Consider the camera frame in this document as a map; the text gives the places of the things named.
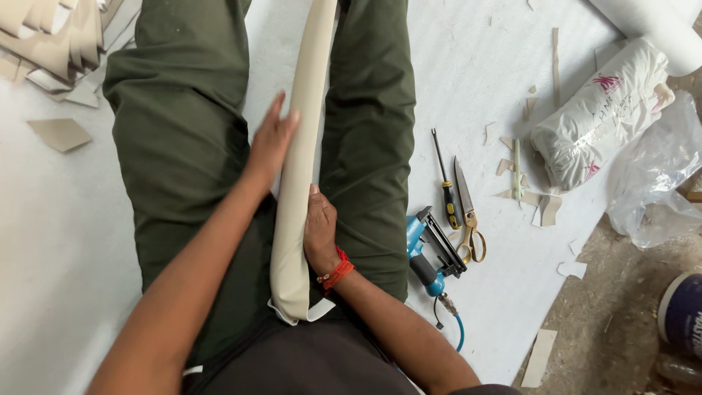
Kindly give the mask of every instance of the scissor blade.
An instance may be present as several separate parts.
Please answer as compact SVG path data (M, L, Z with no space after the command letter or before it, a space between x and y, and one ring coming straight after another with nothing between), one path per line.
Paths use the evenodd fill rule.
M473 210L473 201L470 199L468 184L465 183L463 169L461 169L461 164L457 157L453 159L453 175L456 176L456 183L458 184L458 197L461 199L463 213L467 214L469 211Z

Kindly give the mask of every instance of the bucket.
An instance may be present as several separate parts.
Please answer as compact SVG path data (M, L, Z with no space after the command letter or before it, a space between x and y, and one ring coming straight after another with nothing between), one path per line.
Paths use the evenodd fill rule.
M702 359L702 273L683 273L670 284L658 308L658 331Z

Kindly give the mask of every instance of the blue hose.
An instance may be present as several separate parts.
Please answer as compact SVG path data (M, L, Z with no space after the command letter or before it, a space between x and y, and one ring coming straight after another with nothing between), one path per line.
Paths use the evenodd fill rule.
M463 339L465 338L465 332L463 332L463 322L461 321L461 317L456 315L456 320L458 321L458 327L461 329L461 341L458 343L456 351L461 352L461 349L463 348Z

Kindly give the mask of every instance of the green trousers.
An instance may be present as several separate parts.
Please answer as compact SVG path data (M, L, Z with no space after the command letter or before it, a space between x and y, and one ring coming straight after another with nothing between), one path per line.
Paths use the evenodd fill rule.
M144 0L138 47L108 61L103 89L115 114L114 142L134 208L144 290L246 164L249 130L241 106L249 78L249 5ZM342 1L342 11L331 52L319 184L338 210L336 242L361 274L404 301L415 105L407 0ZM266 303L275 211L269 196L232 260L189 365L214 356L257 317L272 313Z

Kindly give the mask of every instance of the hose connector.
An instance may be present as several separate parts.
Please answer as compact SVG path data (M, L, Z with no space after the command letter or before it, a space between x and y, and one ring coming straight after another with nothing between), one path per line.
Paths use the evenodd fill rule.
M444 305L444 307L446 307L446 310L448 310L449 313L451 313L451 315L453 315L454 317L458 315L458 310L456 310L456 306L453 305L453 301L445 292L439 295L439 301L441 302L441 304Z

